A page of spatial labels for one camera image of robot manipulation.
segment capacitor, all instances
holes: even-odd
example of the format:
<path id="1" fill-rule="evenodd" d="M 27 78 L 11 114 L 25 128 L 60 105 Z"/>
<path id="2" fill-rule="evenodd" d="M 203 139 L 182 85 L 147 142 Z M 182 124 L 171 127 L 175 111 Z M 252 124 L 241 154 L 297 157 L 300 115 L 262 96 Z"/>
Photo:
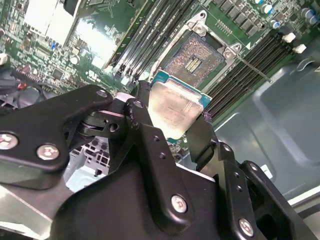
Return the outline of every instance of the capacitor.
<path id="1" fill-rule="evenodd" d="M 263 14 L 270 14 L 272 12 L 272 5 L 263 4 L 262 7 L 261 7 L 261 12 Z"/>
<path id="2" fill-rule="evenodd" d="M 251 0 L 254 4 L 262 4 L 264 0 Z"/>
<path id="3" fill-rule="evenodd" d="M 273 29 L 278 29 L 280 28 L 280 22 L 276 21 L 276 20 L 271 20 L 270 21 L 270 27 Z"/>
<path id="4" fill-rule="evenodd" d="M 70 57 L 70 63 L 72 63 L 73 65 L 77 65 L 80 61 L 80 57 L 77 55 L 73 55 L 72 57 Z"/>
<path id="5" fill-rule="evenodd" d="M 0 28 L 0 37 L 6 35 L 6 32 L 3 28 Z"/>
<path id="6" fill-rule="evenodd" d="M 309 20 L 306 20 L 306 22 L 310 25 L 315 25 L 319 21 L 318 16 L 313 15 Z"/>
<path id="7" fill-rule="evenodd" d="M 301 17 L 310 19 L 315 15 L 315 11 L 311 8 L 304 8 L 301 11 Z"/>

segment chip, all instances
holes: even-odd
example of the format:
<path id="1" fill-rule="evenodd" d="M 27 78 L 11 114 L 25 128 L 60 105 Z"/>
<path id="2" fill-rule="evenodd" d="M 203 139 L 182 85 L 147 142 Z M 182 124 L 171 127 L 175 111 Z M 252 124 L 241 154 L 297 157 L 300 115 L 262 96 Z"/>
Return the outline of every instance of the chip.
<path id="1" fill-rule="evenodd" d="M 292 16 L 290 17 L 290 20 L 291 20 L 291 21 L 295 21 L 295 20 L 297 20 L 297 19 L 298 19 L 298 16 L 295 15 L 295 14 L 292 14 Z"/>
<path id="2" fill-rule="evenodd" d="M 234 20 L 238 25 L 240 25 L 244 20 L 246 19 L 246 16 L 241 13 L 239 16 L 236 17 Z"/>
<path id="3" fill-rule="evenodd" d="M 277 20 L 278 22 L 280 22 L 285 16 L 279 12 L 277 15 L 275 15 L 275 20 Z"/>
<path id="4" fill-rule="evenodd" d="M 244 14 L 246 14 L 246 12 L 249 10 L 249 8 L 247 7 L 247 6 L 244 6 L 244 8 L 242 8 L 242 12 L 244 13 Z"/>
<path id="5" fill-rule="evenodd" d="M 226 13 L 232 7 L 232 2 L 230 0 L 226 0 L 224 4 L 222 4 L 221 9 Z"/>
<path id="6" fill-rule="evenodd" d="M 250 20 L 246 20 L 242 25 L 241 28 L 247 31 L 252 26 L 252 22 Z"/>
<path id="7" fill-rule="evenodd" d="M 282 12 L 285 14 L 288 10 L 289 10 L 289 8 L 286 6 L 286 7 L 282 10 Z"/>
<path id="8" fill-rule="evenodd" d="M 256 26 L 251 26 L 250 29 L 247 31 L 248 35 L 252 37 L 258 32 L 258 28 Z"/>
<path id="9" fill-rule="evenodd" d="M 238 8 L 232 7 L 232 9 L 229 11 L 228 16 L 233 19 L 237 14 L 239 13 Z"/>
<path id="10" fill-rule="evenodd" d="M 60 71 L 60 70 L 57 69 L 57 68 L 56 68 L 56 69 L 53 71 L 53 73 L 52 73 L 52 77 L 53 77 L 54 79 L 58 79 L 58 80 L 61 80 L 62 75 L 63 75 L 63 72 Z"/>
<path id="11" fill-rule="evenodd" d="M 164 71 L 197 88 L 224 60 L 217 50 L 192 33 L 164 67 Z"/>

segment screw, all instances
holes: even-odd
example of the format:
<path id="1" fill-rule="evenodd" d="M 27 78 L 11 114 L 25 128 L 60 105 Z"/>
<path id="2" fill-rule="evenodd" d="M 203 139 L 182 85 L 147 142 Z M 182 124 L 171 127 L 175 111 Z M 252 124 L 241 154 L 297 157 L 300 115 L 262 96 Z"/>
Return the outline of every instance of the screw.
<path id="1" fill-rule="evenodd" d="M 226 59 L 231 58 L 231 52 L 227 51 L 227 52 L 225 53 L 225 58 L 226 58 Z"/>
<path id="2" fill-rule="evenodd" d="M 18 138 L 9 133 L 0 135 L 0 150 L 12 149 L 18 144 Z"/>
<path id="3" fill-rule="evenodd" d="M 106 93 L 106 91 L 101 90 L 101 89 L 96 91 L 96 94 L 98 94 L 100 97 L 103 97 L 103 98 L 108 97 L 108 94 Z"/>
<path id="4" fill-rule="evenodd" d="M 224 144 L 223 147 L 224 147 L 224 149 L 227 150 L 228 152 L 231 152 L 231 148 L 230 148 L 227 144 Z"/>
<path id="5" fill-rule="evenodd" d="M 178 195 L 173 195 L 171 198 L 171 204 L 178 213 L 185 213 L 187 211 L 187 203 L 186 201 L 178 196 Z"/>
<path id="6" fill-rule="evenodd" d="M 137 101 L 137 100 L 133 101 L 133 104 L 136 105 L 138 108 L 141 108 L 141 109 L 144 107 L 144 105 L 142 104 L 142 102 Z"/>
<path id="7" fill-rule="evenodd" d="M 53 145 L 45 144 L 37 149 L 36 154 L 42 160 L 54 160 L 59 156 L 59 150 Z"/>
<path id="8" fill-rule="evenodd" d="M 247 235 L 249 237 L 254 236 L 254 230 L 253 230 L 251 224 L 247 220 L 245 220 L 244 218 L 240 218 L 239 225 L 245 235 Z"/>
<path id="9" fill-rule="evenodd" d="M 255 170 L 255 171 L 257 171 L 257 170 L 258 170 L 257 166 L 256 166 L 256 165 L 254 165 L 253 163 L 250 163 L 250 167 L 251 167 L 253 170 Z"/>

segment surface-mounted component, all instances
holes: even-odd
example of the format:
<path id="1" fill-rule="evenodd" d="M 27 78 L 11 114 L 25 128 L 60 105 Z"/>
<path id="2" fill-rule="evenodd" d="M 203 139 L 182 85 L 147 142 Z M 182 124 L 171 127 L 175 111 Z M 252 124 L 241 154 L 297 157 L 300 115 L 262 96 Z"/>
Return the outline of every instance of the surface-mounted component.
<path id="1" fill-rule="evenodd" d="M 63 74 L 64 74 L 64 73 L 63 73 L 61 70 L 59 70 L 59 69 L 56 68 L 55 70 L 53 70 L 52 77 L 53 77 L 54 79 L 60 80 Z"/>
<path id="2" fill-rule="evenodd" d="M 277 15 L 275 15 L 274 19 L 280 22 L 284 19 L 284 17 L 285 17 L 284 14 L 279 12 Z"/>
<path id="3" fill-rule="evenodd" d="M 250 20 L 246 20 L 242 25 L 241 28 L 247 31 L 252 26 L 252 22 Z"/>
<path id="4" fill-rule="evenodd" d="M 222 6 L 221 9 L 226 13 L 231 7 L 232 7 L 232 2 L 230 0 L 226 0 Z"/>
<path id="5" fill-rule="evenodd" d="M 248 14 L 248 11 L 249 11 L 249 7 L 248 6 L 244 6 L 241 10 L 245 15 Z"/>
<path id="6" fill-rule="evenodd" d="M 258 31 L 258 28 L 256 27 L 256 26 L 251 26 L 249 29 L 248 29 L 248 31 L 247 31 L 247 33 L 248 33 L 248 35 L 250 36 L 250 37 L 252 37 L 253 35 L 255 35 L 256 33 L 257 33 L 257 31 Z"/>
<path id="7" fill-rule="evenodd" d="M 270 14 L 272 12 L 272 10 L 273 10 L 273 8 L 272 8 L 272 5 L 270 5 L 270 4 L 264 4 L 261 7 L 261 12 L 263 14 Z"/>
<path id="8" fill-rule="evenodd" d="M 285 6 L 283 9 L 282 9 L 282 13 L 286 13 L 287 11 L 289 10 L 289 8 L 287 6 Z"/>
<path id="9" fill-rule="evenodd" d="M 273 29 L 278 29 L 280 28 L 280 22 L 276 21 L 276 20 L 272 20 L 270 21 L 270 27 Z"/>
<path id="10" fill-rule="evenodd" d="M 290 20 L 293 21 L 293 22 L 295 20 L 297 20 L 297 19 L 298 19 L 298 16 L 296 14 L 292 14 L 291 17 L 290 17 Z"/>
<path id="11" fill-rule="evenodd" d="M 229 12 L 228 16 L 233 19 L 237 14 L 239 13 L 239 9 L 236 7 L 233 7 Z"/>
<path id="12" fill-rule="evenodd" d="M 192 33 L 164 67 L 164 71 L 197 88 L 223 60 L 219 52 Z"/>
<path id="13" fill-rule="evenodd" d="M 245 19 L 246 19 L 246 16 L 245 16 L 243 13 L 240 13 L 239 16 L 237 16 L 234 21 L 235 21 L 238 25 L 240 25 Z"/>
<path id="14" fill-rule="evenodd" d="M 213 0 L 213 2 L 219 7 L 224 2 L 224 0 Z"/>

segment motherboard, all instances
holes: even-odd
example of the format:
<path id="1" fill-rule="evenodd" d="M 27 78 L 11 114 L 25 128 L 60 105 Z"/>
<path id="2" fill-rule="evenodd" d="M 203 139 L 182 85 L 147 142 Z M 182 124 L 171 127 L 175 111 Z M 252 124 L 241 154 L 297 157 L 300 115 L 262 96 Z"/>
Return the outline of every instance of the motherboard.
<path id="1" fill-rule="evenodd" d="M 164 71 L 217 120 L 308 47 L 318 13 L 315 0 L 0 0 L 0 62 L 57 94 L 130 92 Z"/>

